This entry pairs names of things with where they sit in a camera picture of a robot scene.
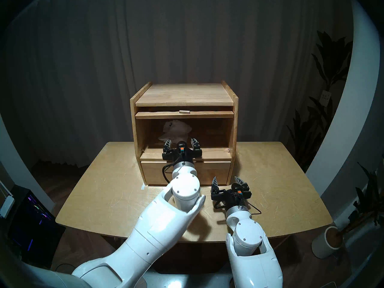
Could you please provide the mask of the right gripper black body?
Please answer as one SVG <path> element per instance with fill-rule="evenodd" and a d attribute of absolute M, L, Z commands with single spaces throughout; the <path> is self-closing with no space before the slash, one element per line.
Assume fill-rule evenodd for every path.
<path fill-rule="evenodd" d="M 251 198 L 250 191 L 212 191 L 211 200 L 216 203 L 213 205 L 215 210 L 217 209 L 226 209 L 236 206 L 241 207 L 245 206 L 245 200 Z"/>

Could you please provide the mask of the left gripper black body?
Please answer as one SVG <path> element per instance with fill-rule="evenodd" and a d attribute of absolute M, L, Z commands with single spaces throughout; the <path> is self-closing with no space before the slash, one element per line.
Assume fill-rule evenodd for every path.
<path fill-rule="evenodd" d="M 168 152 L 162 153 L 162 159 L 165 161 L 172 161 L 177 164 L 179 162 L 193 162 L 193 159 L 201 158 L 202 150 L 185 149 L 180 151 L 178 149 L 171 149 Z"/>

